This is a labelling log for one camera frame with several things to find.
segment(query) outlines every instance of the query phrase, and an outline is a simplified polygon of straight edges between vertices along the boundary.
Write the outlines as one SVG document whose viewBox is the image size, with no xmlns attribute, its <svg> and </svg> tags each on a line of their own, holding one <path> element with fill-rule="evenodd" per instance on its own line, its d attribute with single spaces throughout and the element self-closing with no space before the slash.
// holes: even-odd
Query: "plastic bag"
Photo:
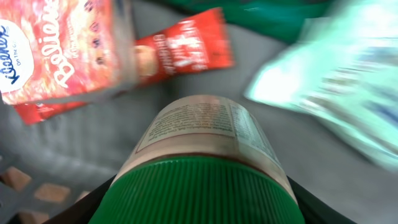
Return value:
<svg viewBox="0 0 398 224">
<path fill-rule="evenodd" d="M 260 69 L 245 96 L 311 113 L 372 161 L 398 169 L 398 1 L 342 1 Z"/>
<path fill-rule="evenodd" d="M 65 99 L 134 83 L 129 5 L 122 0 L 0 1 L 3 102 Z"/>
</svg>

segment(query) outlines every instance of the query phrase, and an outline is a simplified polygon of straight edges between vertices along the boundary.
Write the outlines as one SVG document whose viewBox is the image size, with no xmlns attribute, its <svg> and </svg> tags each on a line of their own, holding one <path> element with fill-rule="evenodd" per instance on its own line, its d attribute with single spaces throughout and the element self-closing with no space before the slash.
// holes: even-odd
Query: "green bag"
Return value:
<svg viewBox="0 0 398 224">
<path fill-rule="evenodd" d="M 301 43 L 260 69 L 247 98 L 311 113 L 398 169 L 398 1 L 342 1 Z"/>
<path fill-rule="evenodd" d="M 333 0 L 152 0 L 196 14 L 222 7 L 227 22 L 295 42 L 307 18 L 324 15 Z"/>
</svg>

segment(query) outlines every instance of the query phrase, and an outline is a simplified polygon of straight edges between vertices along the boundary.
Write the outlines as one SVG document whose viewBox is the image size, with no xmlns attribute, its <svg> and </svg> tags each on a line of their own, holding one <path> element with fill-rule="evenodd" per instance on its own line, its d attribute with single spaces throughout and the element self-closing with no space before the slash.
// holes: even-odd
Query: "red packaging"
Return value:
<svg viewBox="0 0 398 224">
<path fill-rule="evenodd" d="M 174 75 L 228 68 L 234 64 L 219 8 L 188 17 L 166 30 L 136 41 L 134 53 L 140 86 Z M 23 104 L 14 107 L 26 124 L 34 124 L 85 104 Z"/>
<path fill-rule="evenodd" d="M 70 102 L 61 104 L 22 104 L 14 106 L 25 124 L 34 124 L 45 121 L 54 115 L 86 105 L 85 102 Z"/>
<path fill-rule="evenodd" d="M 3 102 L 67 98 L 117 85 L 122 54 L 114 7 L 112 0 L 1 0 Z"/>
</svg>

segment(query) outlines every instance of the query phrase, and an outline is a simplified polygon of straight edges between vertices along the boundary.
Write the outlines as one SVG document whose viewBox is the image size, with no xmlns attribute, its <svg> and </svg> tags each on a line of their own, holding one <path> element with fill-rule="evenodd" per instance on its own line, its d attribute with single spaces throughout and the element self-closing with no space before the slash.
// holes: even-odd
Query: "gray fabric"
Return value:
<svg viewBox="0 0 398 224">
<path fill-rule="evenodd" d="M 138 37 L 184 17 L 140 1 L 134 1 L 134 12 Z M 93 190 L 117 172 L 165 105 L 188 95 L 220 95 L 242 104 L 258 119 L 286 173 L 315 196 L 358 223 L 396 223 L 395 174 L 369 163 L 310 116 L 242 97 L 254 72 L 286 46 L 240 27 L 228 30 L 236 60 L 233 69 L 175 77 L 29 127 L 12 108 L 1 106 L 0 156 L 7 161 L 13 152 L 36 174 Z"/>
</svg>

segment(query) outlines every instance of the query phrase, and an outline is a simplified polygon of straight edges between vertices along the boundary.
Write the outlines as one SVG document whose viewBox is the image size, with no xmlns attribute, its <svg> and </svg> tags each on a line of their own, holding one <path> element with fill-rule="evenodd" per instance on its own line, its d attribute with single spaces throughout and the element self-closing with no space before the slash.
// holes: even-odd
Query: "plastic jar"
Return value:
<svg viewBox="0 0 398 224">
<path fill-rule="evenodd" d="M 94 223 L 304 223 L 253 116 L 218 96 L 164 108 L 117 174 Z"/>
</svg>

